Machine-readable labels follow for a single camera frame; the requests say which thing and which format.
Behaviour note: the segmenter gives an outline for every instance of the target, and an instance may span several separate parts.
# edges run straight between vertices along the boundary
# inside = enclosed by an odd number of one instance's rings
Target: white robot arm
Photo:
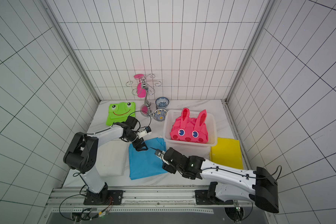
[[[271,213],[279,212],[277,182],[267,170],[235,169],[222,166],[198,156],[186,157],[169,148],[159,149],[155,155],[163,161],[162,168],[170,173],[178,171],[189,179],[210,180],[208,197],[215,202],[227,200],[254,201],[258,208]]]
[[[135,118],[129,117],[126,122],[114,123],[103,131],[92,134],[78,132],[73,137],[63,160],[70,168],[79,171],[88,187],[85,205],[102,205],[110,197],[107,183],[99,176],[95,166],[99,146],[121,138],[130,141],[137,151],[148,149],[143,136],[150,134],[151,129],[146,127],[142,132],[133,131],[136,123]],[[178,171],[182,177],[189,179],[210,180],[208,196],[215,202],[254,201],[265,211],[279,212],[277,182],[264,168],[258,167],[256,171],[235,169],[194,155],[186,157],[173,148],[166,152],[155,150],[155,155],[162,159],[164,170],[170,173]]]
[[[105,130],[86,134],[78,132],[74,135],[66,153],[63,162],[71,169],[79,171],[88,188],[89,200],[86,198],[84,204],[104,204],[110,196],[107,183],[99,176],[96,168],[97,149],[113,139],[120,138],[123,141],[131,142],[137,151],[147,150],[143,137],[151,134],[151,129],[145,127],[143,131],[133,131],[137,119],[129,116],[125,122],[114,123]]]

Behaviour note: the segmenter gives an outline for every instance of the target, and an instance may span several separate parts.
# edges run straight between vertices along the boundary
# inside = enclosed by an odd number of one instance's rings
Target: blue cloth
[[[154,153],[155,150],[150,147],[166,151],[166,143],[163,138],[153,138],[145,141],[148,150],[146,151],[136,151],[132,144],[128,147],[129,152],[129,169],[131,180],[150,177],[162,173],[166,173],[162,169],[162,160],[157,157]]]

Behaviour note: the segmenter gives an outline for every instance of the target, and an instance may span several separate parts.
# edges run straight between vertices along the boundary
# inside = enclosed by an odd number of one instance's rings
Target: white tile wall
[[[226,98],[266,3],[49,1],[102,100],[136,99],[126,83],[151,73],[152,99]]]
[[[228,101],[253,167],[282,165],[278,224],[336,222],[336,0],[315,2],[276,2]]]
[[[63,181],[68,136],[97,108],[83,82],[38,0],[0,0],[0,223],[37,223]]]

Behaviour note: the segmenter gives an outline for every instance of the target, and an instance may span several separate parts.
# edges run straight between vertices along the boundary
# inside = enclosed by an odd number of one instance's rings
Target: blue and white bowl
[[[155,105],[157,106],[157,108],[166,108],[169,104],[169,100],[166,97],[160,97],[158,99],[156,99],[155,101]]]
[[[166,119],[167,111],[164,109],[157,109],[153,112],[153,118],[159,122]]]

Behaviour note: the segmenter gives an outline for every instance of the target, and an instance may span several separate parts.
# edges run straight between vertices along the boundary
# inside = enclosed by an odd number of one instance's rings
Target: green frog cloth
[[[111,126],[115,122],[125,122],[127,117],[136,110],[134,102],[120,102],[119,104],[110,104],[108,109],[108,118],[106,125]]]

